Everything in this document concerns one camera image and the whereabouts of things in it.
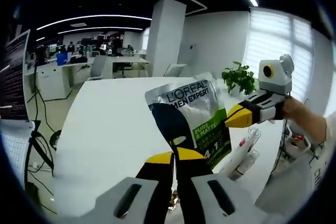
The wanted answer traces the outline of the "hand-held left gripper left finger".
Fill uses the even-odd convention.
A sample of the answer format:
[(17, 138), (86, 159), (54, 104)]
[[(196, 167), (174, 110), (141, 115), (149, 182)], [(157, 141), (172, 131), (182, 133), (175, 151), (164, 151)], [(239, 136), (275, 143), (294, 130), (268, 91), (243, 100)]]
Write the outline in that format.
[(135, 177), (126, 177), (97, 198), (94, 223), (164, 223), (173, 169), (172, 152), (148, 158)]

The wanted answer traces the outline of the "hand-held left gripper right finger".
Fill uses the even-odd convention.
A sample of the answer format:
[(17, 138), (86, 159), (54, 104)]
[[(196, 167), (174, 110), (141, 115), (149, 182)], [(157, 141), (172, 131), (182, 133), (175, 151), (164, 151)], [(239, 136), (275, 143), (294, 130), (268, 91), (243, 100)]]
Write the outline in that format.
[(197, 151), (176, 149), (177, 191), (185, 223), (265, 223), (247, 191), (213, 173)]

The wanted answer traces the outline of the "person's right hand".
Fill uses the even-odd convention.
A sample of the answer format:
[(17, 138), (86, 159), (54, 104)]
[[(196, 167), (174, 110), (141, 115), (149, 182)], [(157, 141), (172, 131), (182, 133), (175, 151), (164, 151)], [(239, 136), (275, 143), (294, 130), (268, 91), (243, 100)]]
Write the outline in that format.
[(300, 123), (306, 115), (307, 109), (301, 102), (289, 95), (285, 97), (282, 111), (285, 119)]

